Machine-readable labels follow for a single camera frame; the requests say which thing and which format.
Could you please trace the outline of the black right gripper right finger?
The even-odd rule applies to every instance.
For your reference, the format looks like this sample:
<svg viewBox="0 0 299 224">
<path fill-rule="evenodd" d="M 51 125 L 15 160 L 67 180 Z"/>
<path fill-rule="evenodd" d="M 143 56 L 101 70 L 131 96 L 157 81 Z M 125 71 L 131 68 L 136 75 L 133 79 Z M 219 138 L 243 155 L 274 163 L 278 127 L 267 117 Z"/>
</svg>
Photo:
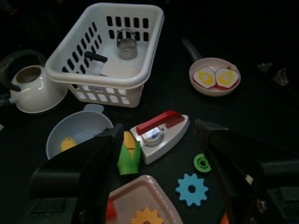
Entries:
<svg viewBox="0 0 299 224">
<path fill-rule="evenodd" d="M 201 119 L 195 130 L 228 224 L 299 224 L 299 155 Z"/>
</svg>

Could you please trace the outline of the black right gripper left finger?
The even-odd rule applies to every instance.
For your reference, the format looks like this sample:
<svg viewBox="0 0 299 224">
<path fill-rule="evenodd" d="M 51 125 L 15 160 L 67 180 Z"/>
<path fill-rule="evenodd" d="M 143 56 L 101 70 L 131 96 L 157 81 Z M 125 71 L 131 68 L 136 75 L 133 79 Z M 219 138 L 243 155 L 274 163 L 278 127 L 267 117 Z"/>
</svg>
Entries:
<svg viewBox="0 0 299 224">
<path fill-rule="evenodd" d="M 29 224 L 104 224 L 124 127 L 105 129 L 36 169 Z"/>
</svg>

